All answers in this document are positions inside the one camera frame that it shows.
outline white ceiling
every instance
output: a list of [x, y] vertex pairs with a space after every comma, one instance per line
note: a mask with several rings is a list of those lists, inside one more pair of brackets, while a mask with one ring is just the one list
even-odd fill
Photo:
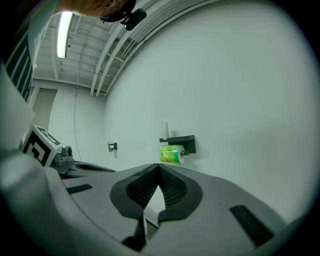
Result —
[[[103, 49], [105, 48], [108, 40], [110, 40], [111, 35], [117, 33], [116, 39], [112, 42], [107, 55], [103, 58], [101, 69], [98, 73], [98, 78], [94, 87], [94, 93], [96, 93], [106, 63], [110, 58], [110, 55], [113, 53], [113, 50], [117, 44], [121, 42], [121, 38], [124, 36], [122, 39], [124, 43], [119, 45], [120, 48], [117, 47], [119, 48], [119, 51], [116, 53], [116, 57], [112, 60], [111, 66], [102, 83], [100, 94], [104, 94], [124, 61], [138, 43], [172, 16], [202, 2], [205, 3], [208, 1], [138, 0], [136, 6], [142, 6], [148, 15], [132, 31], [129, 37], [127, 36], [127, 39], [125, 35], [128, 35], [128, 32], [124, 26], [121, 25], [121, 30], [116, 29], [119, 22], [103, 23], [97, 17], [74, 15], [68, 38], [69, 47], [67, 48], [67, 56], [65, 59], [58, 58], [56, 53], [57, 28], [59, 26], [61, 14], [55, 15], [52, 17], [41, 43], [36, 60], [37, 68], [35, 69], [33, 78], [75, 85], [78, 80], [79, 86], [91, 88], [95, 69], [98, 60], [102, 55]], [[131, 47], [128, 48], [129, 51], [123, 54], [129, 44], [131, 44]]]

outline white wall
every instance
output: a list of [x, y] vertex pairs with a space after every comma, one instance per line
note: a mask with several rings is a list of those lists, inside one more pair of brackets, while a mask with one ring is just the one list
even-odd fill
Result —
[[[280, 10], [257, 3], [193, 11], [150, 39], [107, 96], [106, 141], [117, 171], [158, 163], [162, 121], [195, 135], [182, 165], [230, 180], [287, 222], [319, 182], [318, 66]], [[159, 194], [151, 207], [164, 208]]]
[[109, 154], [103, 140], [106, 98], [92, 97], [90, 89], [81, 86], [76, 97], [76, 86], [66, 83], [35, 79], [32, 86], [36, 85], [58, 89], [50, 114], [49, 133], [63, 145], [72, 147], [75, 160], [81, 157], [83, 162], [106, 167]]

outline green toilet paper roll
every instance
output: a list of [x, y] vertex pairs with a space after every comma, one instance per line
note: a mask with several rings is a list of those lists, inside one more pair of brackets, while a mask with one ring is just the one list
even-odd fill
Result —
[[185, 151], [182, 145], [166, 145], [159, 149], [159, 158], [164, 163], [176, 163], [183, 164], [184, 158], [181, 156], [181, 152]]

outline ceiling light fixture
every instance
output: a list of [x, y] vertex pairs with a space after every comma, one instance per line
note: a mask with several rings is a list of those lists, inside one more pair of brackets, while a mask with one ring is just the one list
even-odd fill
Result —
[[59, 31], [58, 31], [58, 43], [57, 43], [57, 56], [64, 59], [67, 56], [67, 42], [71, 25], [73, 13], [65, 11], [61, 15]]

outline ceiling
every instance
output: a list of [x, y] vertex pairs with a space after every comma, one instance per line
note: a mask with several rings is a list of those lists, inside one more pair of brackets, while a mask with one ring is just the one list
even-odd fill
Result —
[[138, 0], [135, 10], [144, 9], [147, 17], [132, 31], [119, 22], [103, 23], [97, 17], [74, 15], [65, 59], [57, 57], [61, 14], [55, 15], [38, 51], [33, 79], [78, 84], [90, 88], [91, 95], [106, 95], [146, 38], [178, 16], [215, 1]]

